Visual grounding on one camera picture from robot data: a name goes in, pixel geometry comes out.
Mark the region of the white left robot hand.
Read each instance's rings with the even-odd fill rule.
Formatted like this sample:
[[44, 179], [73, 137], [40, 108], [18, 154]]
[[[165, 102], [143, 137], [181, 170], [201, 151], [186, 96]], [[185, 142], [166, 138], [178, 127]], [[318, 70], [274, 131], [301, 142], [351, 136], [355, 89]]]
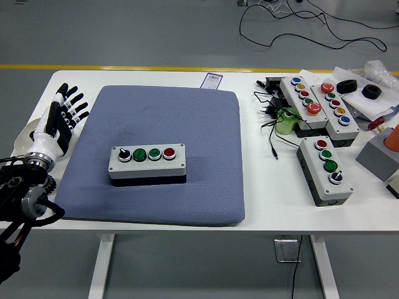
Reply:
[[34, 144], [28, 152], [51, 161], [66, 154], [75, 127], [89, 116], [84, 94], [77, 91], [78, 87], [70, 88], [67, 83], [59, 87], [33, 133]]

